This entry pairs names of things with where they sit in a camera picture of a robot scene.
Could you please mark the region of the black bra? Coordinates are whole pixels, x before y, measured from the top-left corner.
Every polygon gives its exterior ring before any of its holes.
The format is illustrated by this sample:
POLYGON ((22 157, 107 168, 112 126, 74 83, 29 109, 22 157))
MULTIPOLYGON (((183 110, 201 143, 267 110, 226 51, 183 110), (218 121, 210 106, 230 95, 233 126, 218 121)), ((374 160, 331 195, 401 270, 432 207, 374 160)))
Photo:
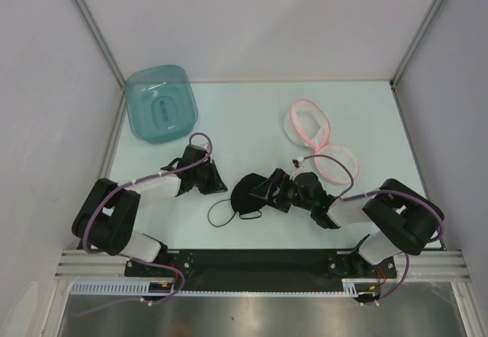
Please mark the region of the black bra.
POLYGON ((230 198, 213 204, 207 212, 207 222, 214 228, 221 228, 229 224, 235 217, 240 220, 257 220, 262 217, 262 209, 267 205, 265 200, 253 196, 250 191, 267 180, 262 175, 251 173, 242 178, 234 187, 230 198), (216 224, 210 218, 211 211, 219 204, 230 202, 232 215, 223 223, 216 224))

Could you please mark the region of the pink mesh laundry bag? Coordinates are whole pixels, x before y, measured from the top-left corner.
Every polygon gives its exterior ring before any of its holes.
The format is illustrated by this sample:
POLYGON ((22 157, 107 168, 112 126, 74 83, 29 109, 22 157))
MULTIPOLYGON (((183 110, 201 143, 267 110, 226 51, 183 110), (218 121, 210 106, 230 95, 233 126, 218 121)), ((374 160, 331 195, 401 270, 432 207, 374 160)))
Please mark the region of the pink mesh laundry bag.
POLYGON ((298 99, 284 118, 284 132, 297 146, 313 151, 318 173, 335 185, 350 185, 357 179, 360 165, 348 148, 330 142, 331 123, 324 110, 310 99, 298 99))

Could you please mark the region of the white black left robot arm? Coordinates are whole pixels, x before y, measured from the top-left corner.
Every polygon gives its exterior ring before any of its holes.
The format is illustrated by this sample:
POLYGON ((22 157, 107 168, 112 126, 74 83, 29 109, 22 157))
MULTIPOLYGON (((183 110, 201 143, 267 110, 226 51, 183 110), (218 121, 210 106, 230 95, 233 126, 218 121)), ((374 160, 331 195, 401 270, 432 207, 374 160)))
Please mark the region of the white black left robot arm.
POLYGON ((97 180, 72 223, 72 234, 87 253, 137 258, 151 275, 161 275, 169 266, 167 247, 134 229, 138 210, 193 188, 203 195, 227 191, 210 150, 189 144, 181 158, 153 175, 125 184, 107 178, 97 180))

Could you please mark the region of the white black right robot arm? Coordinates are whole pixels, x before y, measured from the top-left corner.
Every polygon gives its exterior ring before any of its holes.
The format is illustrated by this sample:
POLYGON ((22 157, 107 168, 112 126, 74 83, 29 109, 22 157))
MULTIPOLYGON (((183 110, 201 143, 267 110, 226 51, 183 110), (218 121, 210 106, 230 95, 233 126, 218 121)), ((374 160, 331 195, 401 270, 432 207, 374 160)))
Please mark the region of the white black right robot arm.
POLYGON ((377 227, 349 253, 329 258, 330 278, 369 277, 385 259, 400 253, 419 255, 444 232, 442 211, 393 178, 368 193, 345 197, 328 194, 312 172, 287 175, 277 169, 253 185, 249 195, 282 212, 291 207, 307 210, 323 229, 359 223, 377 227))

